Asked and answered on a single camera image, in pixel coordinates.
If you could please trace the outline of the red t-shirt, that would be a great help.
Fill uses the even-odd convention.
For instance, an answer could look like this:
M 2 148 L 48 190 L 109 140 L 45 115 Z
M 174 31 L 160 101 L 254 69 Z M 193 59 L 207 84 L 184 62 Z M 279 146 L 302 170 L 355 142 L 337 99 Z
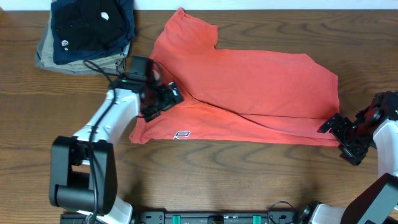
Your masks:
M 178 9 L 151 59 L 183 101 L 130 140 L 229 140 L 336 146 L 319 127 L 339 110 L 338 77 L 306 54 L 217 49 L 218 28 Z

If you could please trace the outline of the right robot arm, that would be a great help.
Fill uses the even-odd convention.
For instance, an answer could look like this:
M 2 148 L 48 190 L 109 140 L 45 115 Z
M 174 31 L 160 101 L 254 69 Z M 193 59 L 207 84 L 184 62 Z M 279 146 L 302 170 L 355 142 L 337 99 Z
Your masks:
M 354 166 L 375 148 L 379 177 L 346 208 L 312 202 L 298 223 L 396 223 L 389 215 L 397 208 L 397 93 L 377 93 L 355 121 L 337 113 L 318 130 L 332 133 L 341 155 Z

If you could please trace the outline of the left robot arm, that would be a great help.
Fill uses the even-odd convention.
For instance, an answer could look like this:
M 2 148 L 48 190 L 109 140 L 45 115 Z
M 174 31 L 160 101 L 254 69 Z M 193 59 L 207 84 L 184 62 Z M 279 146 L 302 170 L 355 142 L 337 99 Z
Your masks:
M 183 97 L 177 84 L 111 86 L 90 121 L 51 148 L 49 199 L 67 210 L 60 223 L 132 223 L 133 207 L 118 196 L 114 146 L 130 120 L 151 121 Z

